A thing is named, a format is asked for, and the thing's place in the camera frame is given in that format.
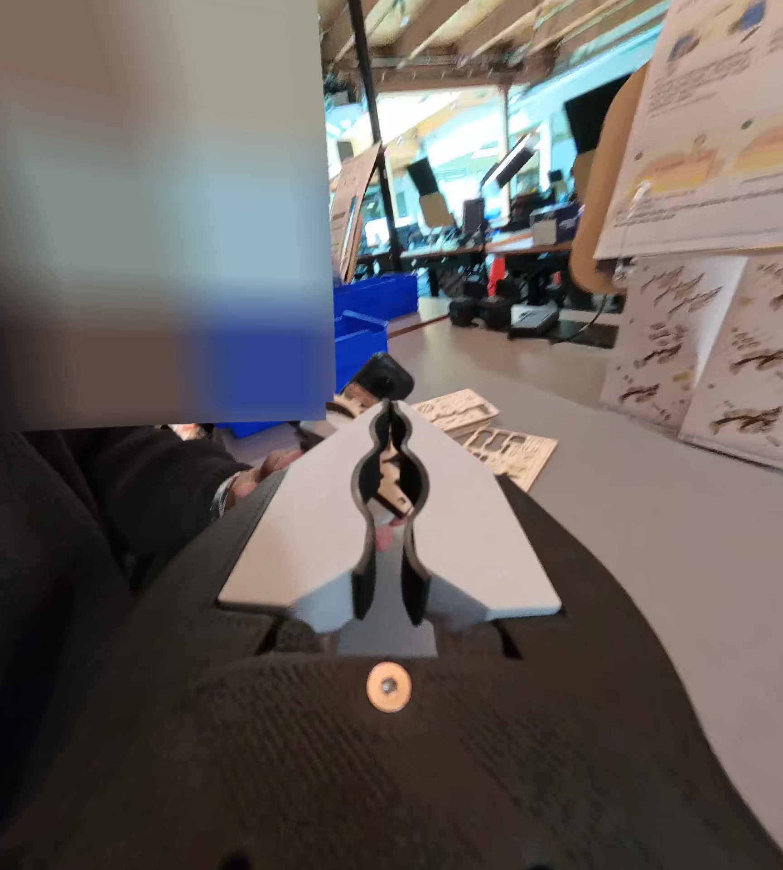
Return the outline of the black flat device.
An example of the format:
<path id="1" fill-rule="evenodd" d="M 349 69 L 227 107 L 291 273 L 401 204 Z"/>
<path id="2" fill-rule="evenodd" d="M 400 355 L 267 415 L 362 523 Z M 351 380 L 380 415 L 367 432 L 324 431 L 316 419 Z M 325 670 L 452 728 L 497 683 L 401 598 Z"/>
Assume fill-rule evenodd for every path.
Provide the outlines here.
<path id="1" fill-rule="evenodd" d="M 507 330 L 509 340 L 546 338 L 560 321 L 560 309 L 553 305 L 514 304 Z"/>

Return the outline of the assembly diagram sheet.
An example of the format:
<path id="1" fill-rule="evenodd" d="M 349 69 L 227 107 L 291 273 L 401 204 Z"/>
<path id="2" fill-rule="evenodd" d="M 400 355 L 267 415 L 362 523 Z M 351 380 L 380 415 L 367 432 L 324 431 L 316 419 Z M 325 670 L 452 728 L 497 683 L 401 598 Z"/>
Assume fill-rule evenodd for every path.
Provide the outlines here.
<path id="1" fill-rule="evenodd" d="M 635 259 L 600 405 L 678 434 L 746 265 L 745 256 Z"/>
<path id="2" fill-rule="evenodd" d="M 783 254 L 747 261 L 678 438 L 783 471 Z"/>

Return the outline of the wooden parts sheet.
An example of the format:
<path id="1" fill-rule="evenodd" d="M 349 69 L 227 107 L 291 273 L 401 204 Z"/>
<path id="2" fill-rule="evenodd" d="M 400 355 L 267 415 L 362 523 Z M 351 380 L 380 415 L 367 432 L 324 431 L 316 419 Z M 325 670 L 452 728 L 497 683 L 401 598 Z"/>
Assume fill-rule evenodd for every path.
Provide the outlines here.
<path id="1" fill-rule="evenodd" d="M 462 389 L 412 406 L 436 428 L 453 439 L 488 426 L 499 409 L 471 389 Z"/>
<path id="2" fill-rule="evenodd" d="M 508 478 L 522 492 L 528 493 L 556 451 L 559 441 L 483 426 L 464 437 L 461 443 L 465 451 L 495 476 Z"/>

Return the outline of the grey desk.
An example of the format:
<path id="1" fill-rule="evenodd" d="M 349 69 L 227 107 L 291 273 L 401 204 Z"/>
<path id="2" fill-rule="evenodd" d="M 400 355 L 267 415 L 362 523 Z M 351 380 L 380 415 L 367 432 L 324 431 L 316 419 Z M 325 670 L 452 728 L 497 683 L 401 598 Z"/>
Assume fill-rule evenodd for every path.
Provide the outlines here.
<path id="1" fill-rule="evenodd" d="M 625 587 L 734 784 L 783 847 L 783 473 L 601 409 L 609 353 L 393 322 L 416 401 L 471 388 L 559 444 L 531 495 Z"/>

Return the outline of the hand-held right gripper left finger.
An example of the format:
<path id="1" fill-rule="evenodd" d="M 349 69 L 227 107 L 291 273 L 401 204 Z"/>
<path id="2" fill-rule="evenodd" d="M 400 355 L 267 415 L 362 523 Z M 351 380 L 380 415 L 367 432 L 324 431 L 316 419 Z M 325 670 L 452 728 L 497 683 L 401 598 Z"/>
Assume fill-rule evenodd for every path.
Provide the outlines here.
<path id="1" fill-rule="evenodd" d="M 376 586 L 375 519 L 392 404 L 345 424 L 283 471 L 217 596 L 226 610 L 338 632 L 369 612 Z"/>

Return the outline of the person's left forearm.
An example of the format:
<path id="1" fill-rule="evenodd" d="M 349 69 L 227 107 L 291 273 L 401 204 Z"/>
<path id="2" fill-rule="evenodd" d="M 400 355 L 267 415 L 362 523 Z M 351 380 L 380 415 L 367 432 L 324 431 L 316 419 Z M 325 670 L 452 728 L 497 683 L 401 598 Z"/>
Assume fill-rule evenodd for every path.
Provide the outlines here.
<path id="1" fill-rule="evenodd" d="M 200 534 L 242 468 L 152 426 L 0 432 L 0 827 L 96 682 L 136 566 Z"/>

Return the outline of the black monitor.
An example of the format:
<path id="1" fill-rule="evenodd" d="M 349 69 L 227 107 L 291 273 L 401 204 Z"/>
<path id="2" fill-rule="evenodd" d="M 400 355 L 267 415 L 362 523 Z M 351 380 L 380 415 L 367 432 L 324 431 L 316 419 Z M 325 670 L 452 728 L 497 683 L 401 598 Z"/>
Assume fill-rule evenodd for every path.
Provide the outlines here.
<path id="1" fill-rule="evenodd" d="M 565 101 L 564 113 L 578 155 L 597 148 L 606 114 L 630 76 L 628 73 Z"/>

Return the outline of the wooden laser-cut model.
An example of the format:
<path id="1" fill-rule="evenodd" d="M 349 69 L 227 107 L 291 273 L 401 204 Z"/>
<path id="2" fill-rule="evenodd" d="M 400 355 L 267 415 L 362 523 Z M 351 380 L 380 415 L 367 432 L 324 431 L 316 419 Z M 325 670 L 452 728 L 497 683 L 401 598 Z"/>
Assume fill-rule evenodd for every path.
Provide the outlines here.
<path id="1" fill-rule="evenodd" d="M 412 504 L 400 486 L 400 456 L 392 448 L 384 451 L 379 458 L 380 480 L 373 500 L 384 507 L 397 519 L 406 519 L 411 513 Z"/>

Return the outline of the brown cardboard stand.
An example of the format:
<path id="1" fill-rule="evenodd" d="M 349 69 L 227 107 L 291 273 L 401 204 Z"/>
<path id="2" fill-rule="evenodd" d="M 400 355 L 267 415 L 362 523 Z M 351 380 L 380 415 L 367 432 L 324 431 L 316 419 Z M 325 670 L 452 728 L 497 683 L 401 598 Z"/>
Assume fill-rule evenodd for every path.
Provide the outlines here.
<path id="1" fill-rule="evenodd" d="M 613 199 L 649 67 L 650 63 L 645 63 L 619 89 L 605 114 L 597 148 L 590 153 L 592 159 L 583 210 L 571 241 L 569 271 L 572 282 L 593 295 L 625 295 L 626 292 L 614 284 L 616 260 L 610 258 L 607 266 L 601 266 L 595 251 Z"/>

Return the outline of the black metal pole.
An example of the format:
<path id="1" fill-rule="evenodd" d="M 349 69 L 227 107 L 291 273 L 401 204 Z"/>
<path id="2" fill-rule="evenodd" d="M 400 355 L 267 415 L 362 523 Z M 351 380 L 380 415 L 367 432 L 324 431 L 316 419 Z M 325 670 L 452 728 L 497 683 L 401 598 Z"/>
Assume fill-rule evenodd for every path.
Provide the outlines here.
<path id="1" fill-rule="evenodd" d="M 404 267 L 401 259 L 402 252 L 393 214 L 394 199 L 389 182 L 388 170 L 386 169 L 386 150 L 383 146 L 382 132 L 380 129 L 381 126 L 379 123 L 377 93 L 372 73 L 371 52 L 365 29 L 363 6 L 360 1 L 348 1 L 347 6 L 353 28 L 354 45 L 358 60 L 358 72 L 361 76 L 364 87 L 367 111 L 371 124 L 372 140 L 377 146 L 377 176 L 389 233 L 391 267 L 395 272 L 403 272 Z"/>

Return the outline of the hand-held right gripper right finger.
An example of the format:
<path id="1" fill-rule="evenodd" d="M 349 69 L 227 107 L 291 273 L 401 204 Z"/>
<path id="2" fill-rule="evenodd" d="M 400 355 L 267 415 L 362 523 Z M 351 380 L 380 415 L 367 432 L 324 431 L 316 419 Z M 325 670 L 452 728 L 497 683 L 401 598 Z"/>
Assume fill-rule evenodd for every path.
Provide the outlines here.
<path id="1" fill-rule="evenodd" d="M 484 462 L 402 401 L 390 403 L 403 530 L 401 597 L 413 625 L 449 633 L 558 614 L 561 599 Z"/>

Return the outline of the person's left hand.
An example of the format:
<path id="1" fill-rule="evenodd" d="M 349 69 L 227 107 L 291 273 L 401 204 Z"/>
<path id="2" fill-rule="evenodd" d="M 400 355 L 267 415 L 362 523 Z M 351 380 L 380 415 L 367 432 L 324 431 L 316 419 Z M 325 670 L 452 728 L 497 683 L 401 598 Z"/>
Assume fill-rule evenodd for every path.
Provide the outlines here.
<path id="1" fill-rule="evenodd" d="M 236 504 L 253 493 L 265 479 L 273 473 L 285 470 L 290 464 L 303 456 L 299 449 L 276 450 L 266 455 L 260 465 L 237 473 L 232 479 L 230 501 Z"/>

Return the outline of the blue plastic bin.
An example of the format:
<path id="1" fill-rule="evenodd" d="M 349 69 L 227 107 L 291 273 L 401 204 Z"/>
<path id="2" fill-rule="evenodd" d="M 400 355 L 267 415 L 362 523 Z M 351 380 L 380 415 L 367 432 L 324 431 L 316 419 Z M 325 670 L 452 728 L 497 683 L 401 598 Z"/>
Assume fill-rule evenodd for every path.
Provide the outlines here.
<path id="1" fill-rule="evenodd" d="M 367 277 L 333 290 L 334 318 L 352 311 L 374 319 L 393 321 L 419 310 L 418 276 L 413 272 Z"/>
<path id="2" fill-rule="evenodd" d="M 335 393 L 375 354 L 388 349 L 388 322 L 354 310 L 334 318 Z"/>

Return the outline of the printed instruction poster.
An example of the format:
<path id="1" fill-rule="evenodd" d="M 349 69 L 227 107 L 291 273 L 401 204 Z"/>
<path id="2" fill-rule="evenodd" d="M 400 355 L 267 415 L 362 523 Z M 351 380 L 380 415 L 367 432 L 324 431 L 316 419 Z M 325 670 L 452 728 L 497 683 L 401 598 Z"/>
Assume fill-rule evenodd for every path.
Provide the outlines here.
<path id="1" fill-rule="evenodd" d="M 783 247 L 783 1 L 671 2 L 597 259 Z"/>

